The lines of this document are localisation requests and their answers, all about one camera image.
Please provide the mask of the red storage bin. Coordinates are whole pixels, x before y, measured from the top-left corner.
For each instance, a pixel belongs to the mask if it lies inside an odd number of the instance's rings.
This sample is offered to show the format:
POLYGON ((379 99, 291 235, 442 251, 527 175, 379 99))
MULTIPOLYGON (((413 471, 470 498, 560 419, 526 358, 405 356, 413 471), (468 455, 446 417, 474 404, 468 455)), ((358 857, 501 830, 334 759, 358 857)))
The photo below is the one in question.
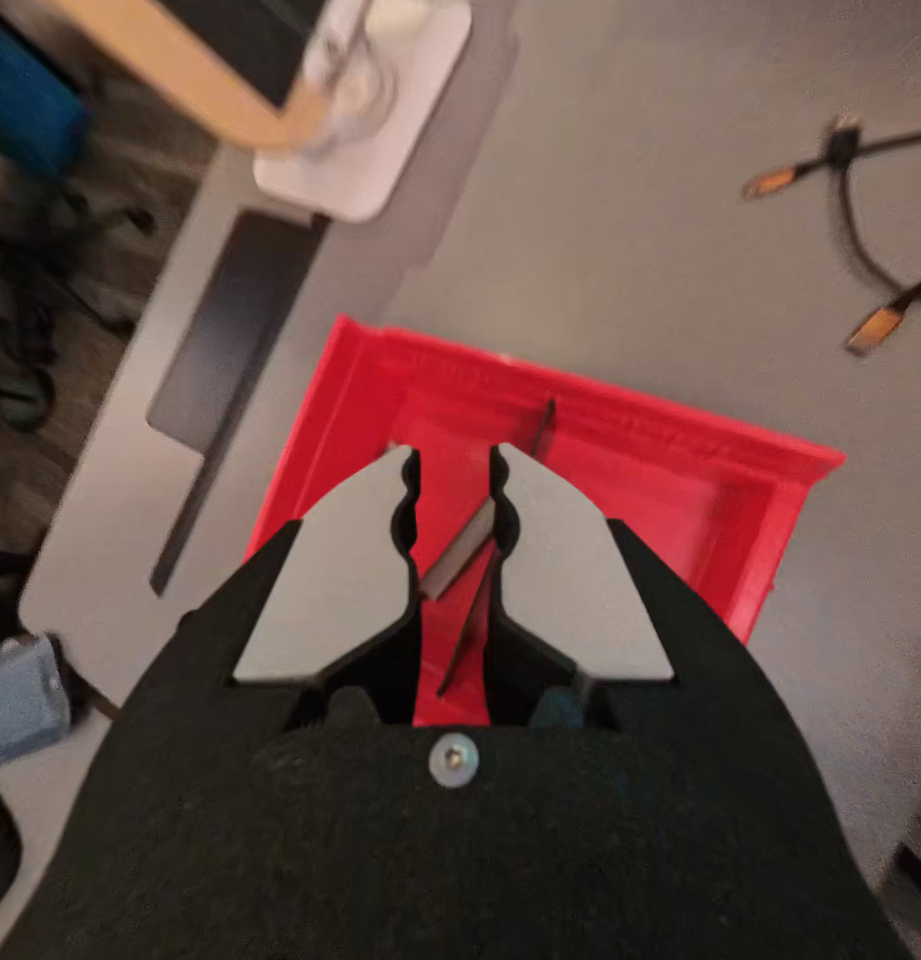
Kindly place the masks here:
MULTIPOLYGON (((436 689, 481 579, 480 555, 438 600, 420 580, 491 496, 490 457, 513 445, 608 518, 674 668, 668 685, 611 685, 581 712, 620 727, 646 697, 691 729, 787 709, 746 648, 804 501, 840 452, 631 390, 339 317, 264 498, 247 556, 298 530, 335 486, 407 445, 420 453, 416 564, 422 653, 416 726, 490 721, 490 601, 442 699, 436 689)), ((498 550, 492 575, 498 564, 498 550)))

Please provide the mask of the grey-blue padded pouch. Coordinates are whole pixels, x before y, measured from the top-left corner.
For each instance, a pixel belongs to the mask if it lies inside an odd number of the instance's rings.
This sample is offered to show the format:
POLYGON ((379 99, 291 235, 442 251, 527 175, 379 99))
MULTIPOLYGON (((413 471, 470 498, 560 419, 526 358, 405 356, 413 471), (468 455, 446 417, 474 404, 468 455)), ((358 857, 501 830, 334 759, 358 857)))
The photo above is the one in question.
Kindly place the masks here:
POLYGON ((73 725, 67 662, 54 637, 0 648, 0 766, 63 740, 73 725))

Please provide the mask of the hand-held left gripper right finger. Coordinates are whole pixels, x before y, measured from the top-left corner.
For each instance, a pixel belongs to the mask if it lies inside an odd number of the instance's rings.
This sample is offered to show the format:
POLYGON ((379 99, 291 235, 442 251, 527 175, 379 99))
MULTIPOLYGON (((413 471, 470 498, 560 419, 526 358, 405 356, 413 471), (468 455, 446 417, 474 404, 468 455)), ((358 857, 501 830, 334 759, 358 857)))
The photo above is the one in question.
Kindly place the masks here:
POLYGON ((490 723, 528 724, 555 689, 583 711, 607 687, 670 685, 675 668, 607 516, 510 443, 491 449, 489 472, 490 723))

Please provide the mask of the grey desk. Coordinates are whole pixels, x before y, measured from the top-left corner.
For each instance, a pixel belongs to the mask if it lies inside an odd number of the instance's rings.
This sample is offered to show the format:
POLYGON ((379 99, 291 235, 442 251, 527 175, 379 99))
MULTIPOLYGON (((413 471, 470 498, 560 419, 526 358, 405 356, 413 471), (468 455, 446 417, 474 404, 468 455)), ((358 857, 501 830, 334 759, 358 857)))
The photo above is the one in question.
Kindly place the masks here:
POLYGON ((832 188, 742 181, 859 110, 921 124, 921 2, 475 2, 388 206, 329 227, 165 599, 148 585, 201 458, 148 406, 236 215, 219 148, 24 594, 112 698, 243 555, 339 313, 832 446, 754 629, 869 882, 921 805, 921 308, 868 359, 871 291, 832 188))

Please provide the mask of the black bin divider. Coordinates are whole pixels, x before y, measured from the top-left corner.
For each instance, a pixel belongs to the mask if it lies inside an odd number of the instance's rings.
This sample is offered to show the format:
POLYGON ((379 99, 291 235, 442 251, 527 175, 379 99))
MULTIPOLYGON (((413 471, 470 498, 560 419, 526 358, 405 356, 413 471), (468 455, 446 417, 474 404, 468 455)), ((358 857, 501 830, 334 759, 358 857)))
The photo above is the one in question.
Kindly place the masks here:
POLYGON ((491 541, 483 547, 476 558, 477 560, 481 557, 481 555, 485 555, 485 565, 481 572, 477 590, 474 593, 474 598, 471 601, 471 605, 468 608, 467 614, 458 632, 457 639, 454 642, 454 648, 444 670, 442 679, 435 690, 434 695, 439 700, 443 699, 447 691, 450 690, 454 682, 454 678, 457 675, 458 669, 467 654, 467 648, 469 647, 470 642, 472 641, 476 632, 476 623, 480 613, 480 608, 486 602, 486 597, 490 592, 492 571, 495 567, 497 556, 496 549, 494 536, 492 534, 491 541))

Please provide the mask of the blue container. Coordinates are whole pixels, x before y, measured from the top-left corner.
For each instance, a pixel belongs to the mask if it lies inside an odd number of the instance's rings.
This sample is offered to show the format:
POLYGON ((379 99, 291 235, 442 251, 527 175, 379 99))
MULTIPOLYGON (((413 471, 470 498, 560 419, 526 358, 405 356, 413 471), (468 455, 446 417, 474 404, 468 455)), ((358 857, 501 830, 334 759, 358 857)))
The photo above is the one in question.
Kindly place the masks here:
POLYGON ((0 155, 58 182, 79 159, 89 120, 79 92, 0 26, 0 155))

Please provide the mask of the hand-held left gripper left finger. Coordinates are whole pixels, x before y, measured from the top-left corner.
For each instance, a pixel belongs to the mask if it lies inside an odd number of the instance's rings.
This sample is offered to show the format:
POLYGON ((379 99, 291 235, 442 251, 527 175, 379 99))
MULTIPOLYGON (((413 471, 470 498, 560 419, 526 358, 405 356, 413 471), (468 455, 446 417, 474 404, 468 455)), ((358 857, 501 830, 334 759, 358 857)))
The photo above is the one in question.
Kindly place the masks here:
POLYGON ((412 724, 422 625, 419 450, 390 447, 299 521, 232 672, 239 686, 323 699, 362 689, 384 724, 412 724))

